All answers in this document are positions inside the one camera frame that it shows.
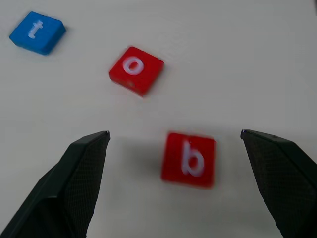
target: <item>blue block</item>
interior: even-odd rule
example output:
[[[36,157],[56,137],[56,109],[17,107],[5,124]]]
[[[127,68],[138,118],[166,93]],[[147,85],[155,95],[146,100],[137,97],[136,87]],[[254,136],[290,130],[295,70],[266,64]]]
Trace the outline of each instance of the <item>blue block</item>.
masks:
[[[14,29],[10,39],[17,46],[48,55],[65,31],[61,21],[32,11]]]

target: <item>red block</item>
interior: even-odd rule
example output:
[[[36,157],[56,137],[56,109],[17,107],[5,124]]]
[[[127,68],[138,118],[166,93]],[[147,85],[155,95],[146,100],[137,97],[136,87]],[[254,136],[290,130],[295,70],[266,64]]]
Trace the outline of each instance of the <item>red block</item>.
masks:
[[[212,138],[170,133],[161,178],[203,188],[214,184],[216,141]]]
[[[144,96],[163,67],[164,62],[160,59],[130,46],[110,70],[109,76],[113,82]]]

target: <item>tabletop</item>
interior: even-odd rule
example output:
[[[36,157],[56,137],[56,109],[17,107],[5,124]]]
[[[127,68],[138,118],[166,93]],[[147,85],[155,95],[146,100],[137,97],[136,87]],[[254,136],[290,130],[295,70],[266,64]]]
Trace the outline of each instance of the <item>tabletop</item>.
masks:
[[[47,57],[9,39],[29,11],[67,32]],[[280,238],[240,139],[254,129],[316,161],[312,0],[2,0],[0,232],[68,145],[111,132],[92,238]],[[140,98],[108,71],[134,45],[165,62]],[[214,137],[212,190],[160,179],[170,130]]]

